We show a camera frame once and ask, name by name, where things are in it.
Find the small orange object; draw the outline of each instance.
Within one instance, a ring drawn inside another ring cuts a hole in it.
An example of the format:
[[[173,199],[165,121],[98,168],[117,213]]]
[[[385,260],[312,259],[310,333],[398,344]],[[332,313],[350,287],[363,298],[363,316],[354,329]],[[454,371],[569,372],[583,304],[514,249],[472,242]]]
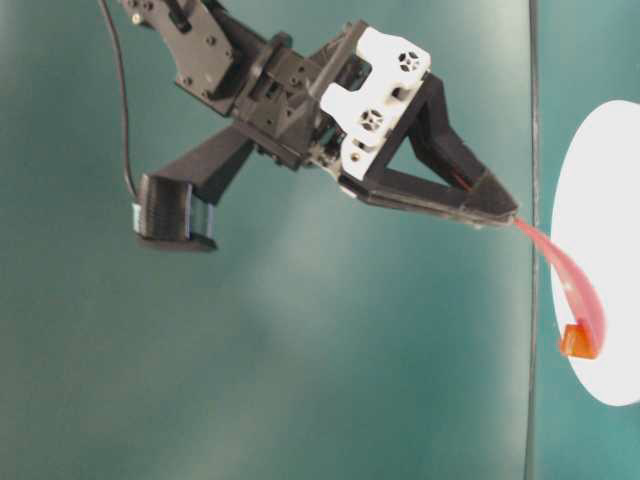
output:
[[[567,325],[564,336],[558,345],[560,352],[567,357],[593,360],[598,354],[593,350],[587,331],[582,325]]]

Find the white disc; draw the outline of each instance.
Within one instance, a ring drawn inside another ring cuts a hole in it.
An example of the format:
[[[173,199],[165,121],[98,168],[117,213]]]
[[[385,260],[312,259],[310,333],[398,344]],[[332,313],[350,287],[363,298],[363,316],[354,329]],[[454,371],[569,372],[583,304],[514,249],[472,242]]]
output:
[[[640,402],[640,105],[606,103],[580,126],[562,166],[551,238],[591,279],[607,319],[600,356],[571,358],[573,370],[607,405]],[[555,273],[552,288],[564,332],[575,321]]]

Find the green background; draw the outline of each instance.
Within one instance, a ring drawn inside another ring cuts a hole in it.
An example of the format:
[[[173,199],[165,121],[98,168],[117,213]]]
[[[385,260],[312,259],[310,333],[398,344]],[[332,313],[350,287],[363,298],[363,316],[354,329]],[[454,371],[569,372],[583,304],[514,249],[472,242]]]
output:
[[[640,2],[543,0],[539,38],[540,213],[549,231],[556,182],[575,131],[604,102],[640,103]],[[594,228],[598,216],[607,214],[605,205],[594,212]],[[593,399],[556,354],[557,338],[549,270],[543,265],[535,478],[639,478],[640,408],[611,408]]]
[[[541,4],[547,227],[575,127],[638,95],[637,7],[589,3]],[[225,121],[112,4],[140,173]],[[531,216],[528,2],[227,6],[305,54],[359,18],[424,47],[459,133]],[[0,478],[522,478],[532,263],[517,232],[367,207],[254,156],[217,211],[219,252],[142,250],[115,82],[95,2],[0,2]],[[536,477],[635,478],[638,410],[577,385],[548,290],[543,270]]]

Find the pink plastic strip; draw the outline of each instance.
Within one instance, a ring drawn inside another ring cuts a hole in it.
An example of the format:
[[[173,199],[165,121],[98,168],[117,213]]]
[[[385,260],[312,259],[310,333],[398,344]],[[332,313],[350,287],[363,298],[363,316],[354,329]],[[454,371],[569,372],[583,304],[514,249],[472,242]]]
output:
[[[555,268],[562,282],[567,302],[577,326],[569,325],[560,344],[563,353],[583,358],[596,358],[604,343],[606,319],[598,294],[582,269],[549,237],[517,218],[515,225],[531,240]]]

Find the wire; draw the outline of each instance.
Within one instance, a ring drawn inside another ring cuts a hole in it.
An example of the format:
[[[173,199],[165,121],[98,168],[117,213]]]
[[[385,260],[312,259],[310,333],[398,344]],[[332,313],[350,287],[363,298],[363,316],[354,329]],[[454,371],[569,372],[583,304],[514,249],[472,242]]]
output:
[[[113,18],[111,17],[111,12],[109,11],[106,0],[98,0],[98,5],[100,6],[100,10],[102,11],[102,16],[104,17],[104,22],[107,25],[107,30],[109,30],[109,34],[111,35],[111,45],[113,46],[116,68],[118,71],[118,82],[120,83],[120,99],[122,102],[122,150],[124,158],[124,181],[133,199],[137,200],[138,195],[136,193],[136,187],[131,176],[131,158],[129,149],[129,101],[127,99],[127,84],[124,77],[122,48],[120,47],[118,31],[113,24]]]

